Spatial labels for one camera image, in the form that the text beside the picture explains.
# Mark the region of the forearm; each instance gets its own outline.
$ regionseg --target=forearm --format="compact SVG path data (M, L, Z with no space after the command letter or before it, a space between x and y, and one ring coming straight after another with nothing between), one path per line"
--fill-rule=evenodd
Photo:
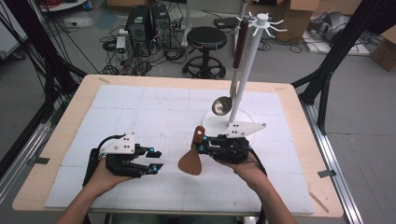
M297 223L268 179L262 180L254 190L262 202L269 223Z
M97 196L92 194L89 189L82 189L56 223L81 224L96 198Z

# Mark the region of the wooden spatula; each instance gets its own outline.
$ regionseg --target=wooden spatula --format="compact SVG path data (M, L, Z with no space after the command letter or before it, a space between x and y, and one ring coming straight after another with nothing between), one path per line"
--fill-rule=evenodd
M205 128L203 126L197 126L192 138L191 149L178 161L178 168L181 171L189 175L199 175L201 173L201 159L199 158L194 143L201 143L204 139L204 135Z

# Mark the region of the person's left hand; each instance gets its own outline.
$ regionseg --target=person's left hand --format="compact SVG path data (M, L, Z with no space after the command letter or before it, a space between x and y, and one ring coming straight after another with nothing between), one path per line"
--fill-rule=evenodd
M94 194L96 197L99 197L100 195L116 187L119 183L130 179L133 178L130 176L111 174L111 172L106 168L106 158L102 158L85 188L90 189L92 194Z

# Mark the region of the black stool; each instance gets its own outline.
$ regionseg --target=black stool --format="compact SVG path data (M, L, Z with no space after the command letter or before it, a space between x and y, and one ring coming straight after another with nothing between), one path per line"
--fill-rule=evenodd
M198 49L203 55L190 59L182 68L184 74L189 73L192 77L206 79L225 77L225 67L219 60L209 56L210 50L221 49L227 43L227 36L222 31L207 26L197 27L189 31L187 34L187 41L193 46L190 53ZM201 58L201 64L194 63L195 60ZM210 60L215 61L215 65L209 65ZM216 69L218 72L213 73L212 69Z

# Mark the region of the ladle handle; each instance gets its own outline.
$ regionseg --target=ladle handle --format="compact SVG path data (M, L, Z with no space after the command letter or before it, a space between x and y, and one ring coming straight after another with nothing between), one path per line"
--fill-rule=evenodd
M241 58L242 58L242 54L244 53L244 46L245 46L245 40L247 38L247 33L248 33L248 20L244 18L241 21L241 29L239 30L238 33L235 56L233 57L234 69L239 68L239 64L241 63Z

